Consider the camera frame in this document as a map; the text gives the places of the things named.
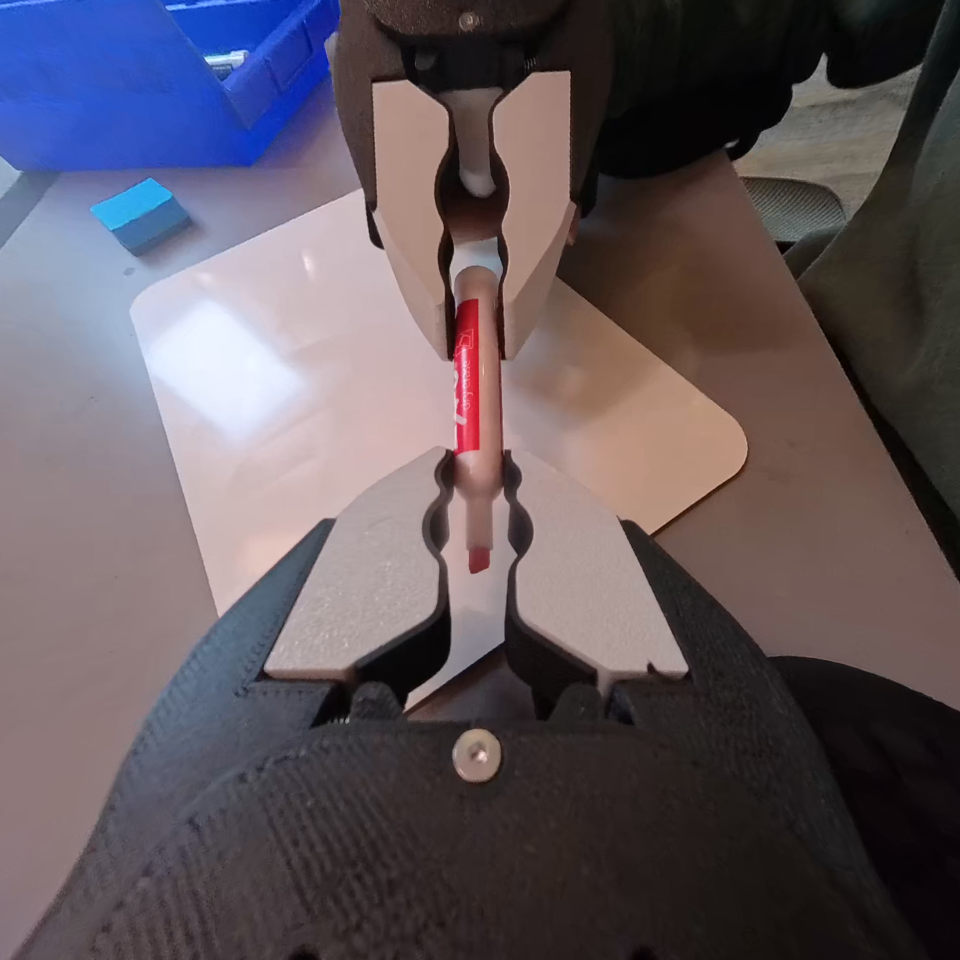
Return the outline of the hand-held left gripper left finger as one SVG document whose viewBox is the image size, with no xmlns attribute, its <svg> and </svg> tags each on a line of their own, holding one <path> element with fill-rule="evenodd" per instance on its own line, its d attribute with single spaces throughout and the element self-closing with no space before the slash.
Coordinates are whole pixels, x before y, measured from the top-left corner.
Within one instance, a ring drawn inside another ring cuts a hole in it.
<svg viewBox="0 0 960 960">
<path fill-rule="evenodd" d="M 450 453 L 424 453 L 337 516 L 264 670 L 277 680 L 413 691 L 451 646 Z"/>
</svg>

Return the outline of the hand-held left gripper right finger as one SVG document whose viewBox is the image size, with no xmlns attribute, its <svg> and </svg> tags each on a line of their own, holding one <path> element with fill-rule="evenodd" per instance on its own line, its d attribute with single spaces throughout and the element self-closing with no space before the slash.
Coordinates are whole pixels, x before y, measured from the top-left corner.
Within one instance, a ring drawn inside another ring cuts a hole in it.
<svg viewBox="0 0 960 960">
<path fill-rule="evenodd" d="M 515 560 L 506 650 L 537 692 L 593 682 L 600 692 L 690 667 L 617 515 L 535 455 L 509 455 L 506 498 Z"/>
</svg>

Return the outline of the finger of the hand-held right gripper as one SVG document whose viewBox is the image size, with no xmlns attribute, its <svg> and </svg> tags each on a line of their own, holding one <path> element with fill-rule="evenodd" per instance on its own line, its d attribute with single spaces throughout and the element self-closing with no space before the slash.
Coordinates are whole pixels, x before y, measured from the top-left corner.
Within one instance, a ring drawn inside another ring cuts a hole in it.
<svg viewBox="0 0 960 960">
<path fill-rule="evenodd" d="M 371 86 L 373 222 L 403 302 L 431 349 L 450 359 L 450 232 L 440 184 L 452 155 L 449 109 L 408 79 Z"/>
<path fill-rule="evenodd" d="M 494 106 L 491 117 L 493 150 L 507 181 L 500 301 L 503 356 L 510 361 L 544 311 L 576 210 L 570 72 L 534 72 Z"/>
</svg>

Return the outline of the red whiteboard marker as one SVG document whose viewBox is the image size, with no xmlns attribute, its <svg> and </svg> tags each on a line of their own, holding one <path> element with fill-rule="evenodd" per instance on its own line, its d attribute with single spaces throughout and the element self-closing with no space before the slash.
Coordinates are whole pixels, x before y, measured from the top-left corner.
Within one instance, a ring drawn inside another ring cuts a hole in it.
<svg viewBox="0 0 960 960">
<path fill-rule="evenodd" d="M 458 178 L 448 196 L 453 241 L 454 486 L 465 509 L 471 574 L 487 570 L 495 545 L 494 507 L 503 484 L 503 427 L 498 298 L 502 220 L 494 177 L 491 113 L 497 86 L 445 92 L 458 149 Z"/>
</svg>

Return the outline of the white whiteboard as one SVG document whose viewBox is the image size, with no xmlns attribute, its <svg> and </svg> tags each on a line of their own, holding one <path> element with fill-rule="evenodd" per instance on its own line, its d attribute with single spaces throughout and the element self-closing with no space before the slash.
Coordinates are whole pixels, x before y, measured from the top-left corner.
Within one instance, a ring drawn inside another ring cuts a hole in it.
<svg viewBox="0 0 960 960">
<path fill-rule="evenodd" d="M 454 447 L 454 369 L 367 240 L 359 192 L 159 282 L 130 308 L 219 614 L 318 522 Z M 732 479 L 737 421 L 561 281 L 505 362 L 503 444 L 653 534 Z M 441 555 L 449 657 L 415 704 L 506 641 L 504 490 L 488 569 L 469 572 L 453 492 Z"/>
</svg>

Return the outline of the blue whiteboard eraser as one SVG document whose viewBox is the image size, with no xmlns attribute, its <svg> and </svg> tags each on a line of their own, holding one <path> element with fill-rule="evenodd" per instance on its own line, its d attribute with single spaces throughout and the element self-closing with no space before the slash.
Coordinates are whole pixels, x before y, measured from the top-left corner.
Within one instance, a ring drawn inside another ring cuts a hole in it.
<svg viewBox="0 0 960 960">
<path fill-rule="evenodd" d="M 93 204 L 89 210 L 128 253 L 138 258 L 193 223 L 174 194 L 152 177 Z"/>
</svg>

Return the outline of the blue storage bin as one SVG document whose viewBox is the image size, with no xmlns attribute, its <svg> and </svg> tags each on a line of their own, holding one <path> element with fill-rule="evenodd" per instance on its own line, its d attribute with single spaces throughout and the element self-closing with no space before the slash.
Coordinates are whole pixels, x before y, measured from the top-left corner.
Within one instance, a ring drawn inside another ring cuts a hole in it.
<svg viewBox="0 0 960 960">
<path fill-rule="evenodd" d="M 1 155 L 27 171 L 249 166 L 327 76 L 338 2 L 1 4 Z M 223 79 L 205 55 L 248 50 Z"/>
</svg>

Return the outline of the person's green sweatshirt torso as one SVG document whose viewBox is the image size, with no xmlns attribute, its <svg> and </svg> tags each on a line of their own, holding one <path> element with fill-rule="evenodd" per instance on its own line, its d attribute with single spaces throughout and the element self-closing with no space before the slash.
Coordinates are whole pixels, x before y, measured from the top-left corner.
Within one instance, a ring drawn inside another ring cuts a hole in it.
<svg viewBox="0 0 960 960">
<path fill-rule="evenodd" d="M 873 411 L 959 514 L 959 10 L 945 2 L 870 195 L 798 285 Z"/>
</svg>

